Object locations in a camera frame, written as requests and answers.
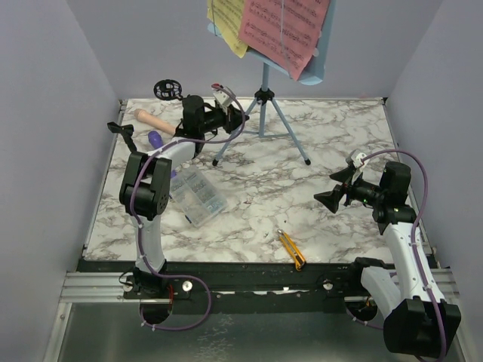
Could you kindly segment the purple microphone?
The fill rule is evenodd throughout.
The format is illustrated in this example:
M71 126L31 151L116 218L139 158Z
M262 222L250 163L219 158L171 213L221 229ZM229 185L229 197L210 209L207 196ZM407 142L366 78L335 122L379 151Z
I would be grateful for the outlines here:
M148 141L153 150L161 149L165 145L161 134L155 130L148 132Z

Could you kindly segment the beige microphone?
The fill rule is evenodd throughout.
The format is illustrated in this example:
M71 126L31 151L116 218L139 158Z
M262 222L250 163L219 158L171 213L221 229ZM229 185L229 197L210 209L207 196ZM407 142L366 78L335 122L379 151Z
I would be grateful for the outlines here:
M175 126L161 120L160 118L148 113L143 109L135 109L134 117L139 122L154 127L155 129L160 130L161 132L166 133L170 136L173 136L176 133Z

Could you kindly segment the clear plastic screw box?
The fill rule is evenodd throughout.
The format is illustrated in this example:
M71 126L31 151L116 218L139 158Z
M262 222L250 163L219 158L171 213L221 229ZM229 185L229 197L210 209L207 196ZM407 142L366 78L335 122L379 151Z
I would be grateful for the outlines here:
M194 165L179 169L171 178L170 196L195 227L204 225L227 207L223 194Z

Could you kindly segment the yellow sheet music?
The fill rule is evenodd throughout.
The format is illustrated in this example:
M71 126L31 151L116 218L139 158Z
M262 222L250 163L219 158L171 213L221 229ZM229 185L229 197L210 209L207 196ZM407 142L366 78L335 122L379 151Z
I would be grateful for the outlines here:
M244 0L207 0L207 18L214 27L214 34L220 36L240 59L248 51L248 46L238 37L244 7Z

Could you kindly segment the yellow utility knife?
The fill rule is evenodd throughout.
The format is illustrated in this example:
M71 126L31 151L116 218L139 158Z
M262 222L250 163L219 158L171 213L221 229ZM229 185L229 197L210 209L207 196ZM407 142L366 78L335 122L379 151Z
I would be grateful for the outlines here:
M294 261L295 269L298 272L301 272L306 264L305 257L299 251L297 245L293 242L293 240L285 231L283 231L282 229L278 229L277 234L284 248L286 249L286 251L291 256L292 260Z

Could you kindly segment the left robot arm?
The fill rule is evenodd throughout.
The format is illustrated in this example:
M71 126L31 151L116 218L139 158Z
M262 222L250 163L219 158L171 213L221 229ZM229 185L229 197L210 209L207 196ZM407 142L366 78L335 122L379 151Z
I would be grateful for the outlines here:
M162 296L168 286L168 276L160 274L165 265L161 215L168 205L171 171L199 155L203 145L210 142L205 134L216 134L222 128L233 139L241 133L248 117L240 105L231 104L233 101L228 95L211 106L200 96L183 98L183 117L173 139L149 154L139 152L134 145L132 125L108 126L112 133L122 136L131 151L119 200L137 227L134 285L152 298Z

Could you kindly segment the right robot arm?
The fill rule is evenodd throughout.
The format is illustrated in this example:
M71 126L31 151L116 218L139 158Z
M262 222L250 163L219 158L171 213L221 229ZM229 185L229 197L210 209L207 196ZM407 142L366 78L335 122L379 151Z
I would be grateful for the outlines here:
M392 353L440 360L446 356L461 322L457 305L446 301L424 253L417 215L406 203L411 182L409 166L388 161L378 184L367 182L353 162L330 178L329 192L315 200L336 213L340 203L359 201L372 217L392 254L395 274L384 262L358 258L347 286L355 295L367 292L383 316L383 338Z

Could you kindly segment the light blue music stand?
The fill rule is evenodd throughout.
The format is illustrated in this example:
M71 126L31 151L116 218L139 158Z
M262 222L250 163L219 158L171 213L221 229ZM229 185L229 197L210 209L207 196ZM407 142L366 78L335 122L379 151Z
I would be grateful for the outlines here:
M211 21L208 25L208 30L214 34L214 27L211 24ZM263 63L263 70L262 70L262 79L261 79L261 86L258 91L255 92L254 94L254 99L252 103L249 105L249 107L246 109L246 113L250 114L251 111L255 108L258 107L260 109L260 116L259 116L259 127L256 130L255 134L258 135L260 138L266 138L268 135L265 132L265 117L266 117L266 107L268 105L272 105L276 113L278 114L279 118L281 119L281 122L285 126L287 130L287 135L291 137L291 139L294 141L295 146L298 148L303 160L305 161L306 164L310 164L311 161L309 159L309 156L305 153L302 145L300 144L299 140L297 139L295 133L291 129L291 126L286 119L285 115L283 114L280 106L277 104L277 101L275 99L275 93L269 89L269 71L270 69L275 69L278 70L285 75L289 77L289 75L277 64L269 62L265 57L263 57L261 54L257 53L256 51L253 51L252 49L248 48L248 51L245 55L247 54L252 54L258 59L260 59ZM317 83L316 82L316 77L308 77L304 82L300 84L304 84L307 86L313 86L322 83L325 77L325 70L323 73L323 79Z

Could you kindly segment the black tripod mic stand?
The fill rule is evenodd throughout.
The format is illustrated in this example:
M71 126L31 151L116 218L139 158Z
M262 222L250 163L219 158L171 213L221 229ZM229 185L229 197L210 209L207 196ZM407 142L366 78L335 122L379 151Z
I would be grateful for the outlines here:
M153 87L155 98L161 101L183 100L183 88L180 82L173 79L163 79Z

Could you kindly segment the black round-base mic stand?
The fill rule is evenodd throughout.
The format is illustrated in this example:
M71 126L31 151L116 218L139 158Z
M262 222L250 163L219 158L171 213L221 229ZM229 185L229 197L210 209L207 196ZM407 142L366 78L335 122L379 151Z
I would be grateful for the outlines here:
M120 125L111 121L107 124L107 128L111 133L118 134L122 137L130 153L139 153L132 138L134 134L134 126L132 124Z

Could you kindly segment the pink sheet music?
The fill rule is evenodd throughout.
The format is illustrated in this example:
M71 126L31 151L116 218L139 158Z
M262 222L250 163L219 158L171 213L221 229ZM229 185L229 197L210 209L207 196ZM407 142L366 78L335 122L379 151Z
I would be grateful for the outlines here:
M334 1L246 1L238 37L300 83L323 79Z

